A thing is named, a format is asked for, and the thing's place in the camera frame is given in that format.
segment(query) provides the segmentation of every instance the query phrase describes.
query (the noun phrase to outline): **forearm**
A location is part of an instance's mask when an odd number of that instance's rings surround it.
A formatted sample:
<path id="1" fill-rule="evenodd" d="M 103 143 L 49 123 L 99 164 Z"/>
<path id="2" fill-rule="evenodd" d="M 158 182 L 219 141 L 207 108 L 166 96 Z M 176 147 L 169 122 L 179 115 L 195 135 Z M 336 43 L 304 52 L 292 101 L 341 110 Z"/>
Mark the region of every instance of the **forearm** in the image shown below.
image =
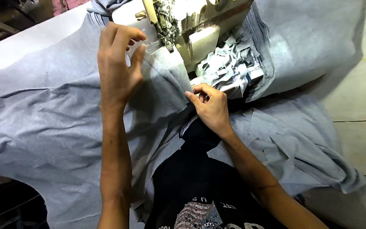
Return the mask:
<path id="1" fill-rule="evenodd" d="M 101 196 L 103 210 L 98 228 L 129 227 L 131 160 L 123 109 L 103 112 Z"/>
<path id="2" fill-rule="evenodd" d="M 327 228 L 316 216 L 290 197 L 277 179 L 232 131 L 222 136 L 231 160 L 252 193 L 283 225 L 293 228 Z"/>
<path id="3" fill-rule="evenodd" d="M 227 132 L 222 139 L 235 167 L 255 195 L 266 188 L 280 187 L 277 179 L 242 143 L 234 131 Z"/>

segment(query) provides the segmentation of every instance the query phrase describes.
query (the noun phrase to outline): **finger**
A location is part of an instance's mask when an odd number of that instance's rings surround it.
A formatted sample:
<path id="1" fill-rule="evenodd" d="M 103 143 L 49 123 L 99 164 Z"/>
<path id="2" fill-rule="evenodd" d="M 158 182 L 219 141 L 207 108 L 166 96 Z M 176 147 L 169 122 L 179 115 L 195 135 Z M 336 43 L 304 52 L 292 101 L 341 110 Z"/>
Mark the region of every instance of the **finger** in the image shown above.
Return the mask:
<path id="1" fill-rule="evenodd" d="M 142 60 L 144 59 L 146 45 L 140 45 L 132 55 L 131 58 L 131 69 L 133 74 L 142 75 Z"/>
<path id="2" fill-rule="evenodd" d="M 204 94 L 203 93 L 200 93 L 198 95 L 198 99 L 200 100 L 200 102 L 204 103 Z"/>
<path id="3" fill-rule="evenodd" d="M 114 42 L 112 46 L 114 48 L 121 47 L 122 50 L 126 49 L 126 46 L 129 44 L 130 39 L 135 41 L 145 40 L 145 34 L 137 28 L 120 26 L 117 30 L 117 34 L 115 35 Z"/>
<path id="4" fill-rule="evenodd" d="M 196 85 L 196 86 L 193 87 L 193 93 L 194 94 L 198 94 L 198 93 L 201 93 L 201 92 L 204 92 L 208 96 L 211 96 L 214 93 L 218 92 L 218 90 L 213 88 L 212 86 L 210 86 L 208 84 L 205 84 L 205 83 L 202 83 L 202 84 L 199 84 L 199 85 Z"/>
<path id="5" fill-rule="evenodd" d="M 203 104 L 200 101 L 200 99 L 195 94 L 191 93 L 190 91 L 186 91 L 184 94 L 190 100 L 190 102 L 193 103 L 193 105 L 196 107 L 196 109 Z"/>
<path id="6" fill-rule="evenodd" d="M 114 22 L 109 22 L 108 25 L 105 26 L 105 38 L 107 40 L 108 46 L 111 47 L 111 45 L 114 43 L 115 36 L 118 32 L 120 25 L 115 24 Z"/>
<path id="7" fill-rule="evenodd" d="M 108 48 L 111 47 L 112 42 L 109 42 L 107 40 L 107 36 L 106 36 L 106 30 L 107 28 L 105 27 L 104 29 L 101 30 L 100 33 L 100 46 L 99 49 L 103 49 L 103 48 Z"/>

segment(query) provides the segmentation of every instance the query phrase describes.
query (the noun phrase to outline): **floor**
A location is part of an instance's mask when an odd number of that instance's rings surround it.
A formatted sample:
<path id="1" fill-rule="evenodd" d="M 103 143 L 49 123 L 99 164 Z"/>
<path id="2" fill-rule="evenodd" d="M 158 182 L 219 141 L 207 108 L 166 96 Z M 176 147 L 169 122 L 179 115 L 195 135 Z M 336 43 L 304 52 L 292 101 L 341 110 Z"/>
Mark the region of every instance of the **floor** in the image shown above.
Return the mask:
<path id="1" fill-rule="evenodd" d="M 363 29 L 363 57 L 348 74 L 341 66 L 310 91 L 318 96 L 338 131 L 345 157 L 366 176 L 366 19 Z M 346 228 L 366 228 L 366 189 L 344 195 L 316 189 L 307 193 L 307 203 Z"/>

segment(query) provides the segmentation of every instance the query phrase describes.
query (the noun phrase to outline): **gray fabric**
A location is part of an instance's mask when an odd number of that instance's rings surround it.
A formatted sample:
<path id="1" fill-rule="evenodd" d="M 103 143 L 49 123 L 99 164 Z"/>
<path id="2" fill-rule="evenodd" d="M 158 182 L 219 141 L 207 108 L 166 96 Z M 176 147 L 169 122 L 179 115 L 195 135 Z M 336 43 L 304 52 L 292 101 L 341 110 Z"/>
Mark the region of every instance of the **gray fabric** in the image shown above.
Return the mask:
<path id="1" fill-rule="evenodd" d="M 131 0 L 91 0 L 92 8 L 88 8 L 87 11 L 111 17 L 114 10 L 130 1 Z"/>
<path id="2" fill-rule="evenodd" d="M 342 156 L 333 122 L 312 96 L 290 91 L 254 106 L 230 116 L 234 130 L 288 194 L 321 186 L 350 193 L 366 184 Z M 222 143 L 208 155 L 233 166 Z"/>
<path id="3" fill-rule="evenodd" d="M 267 75 L 248 101 L 280 93 L 362 53 L 355 36 L 361 31 L 364 0 L 255 0 L 244 26 L 254 35 Z"/>
<path id="4" fill-rule="evenodd" d="M 93 15 L 60 43 L 0 70 L 0 175 L 41 193 L 51 228 L 95 228 L 101 210 L 96 53 L 102 23 Z M 145 85 L 124 117 L 133 208 L 145 206 L 139 218 L 153 200 L 154 170 L 182 144 L 177 130 L 190 112 L 184 91 L 191 89 L 179 60 L 164 49 L 145 55 L 143 73 Z M 350 192 L 363 185 L 362 176 L 339 154 L 322 107 L 304 96 L 266 99 L 261 101 L 270 105 L 231 118 L 240 138 L 289 193 L 326 185 Z M 210 156 L 230 163 L 221 147 Z"/>
<path id="5" fill-rule="evenodd" d="M 65 40 L 0 70 L 0 175 L 42 195 L 51 228 L 95 228 L 101 211 L 100 30 L 90 16 Z M 144 59 L 145 83 L 124 115 L 133 206 L 143 202 L 153 157 L 183 143 L 176 115 L 191 89 L 187 74 L 165 68 L 173 61 Z"/>

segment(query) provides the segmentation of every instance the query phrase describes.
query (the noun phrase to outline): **right hand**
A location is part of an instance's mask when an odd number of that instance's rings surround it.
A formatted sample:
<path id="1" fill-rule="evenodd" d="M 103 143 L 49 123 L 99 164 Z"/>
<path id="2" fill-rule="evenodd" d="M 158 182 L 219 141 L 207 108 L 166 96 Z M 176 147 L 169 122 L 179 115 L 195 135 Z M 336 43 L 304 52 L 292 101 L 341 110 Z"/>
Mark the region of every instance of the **right hand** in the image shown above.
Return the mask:
<path id="1" fill-rule="evenodd" d="M 196 107 L 201 121 L 223 140 L 234 133 L 228 116 L 227 95 L 207 84 L 194 86 L 193 91 L 194 94 L 186 91 L 185 95 Z"/>

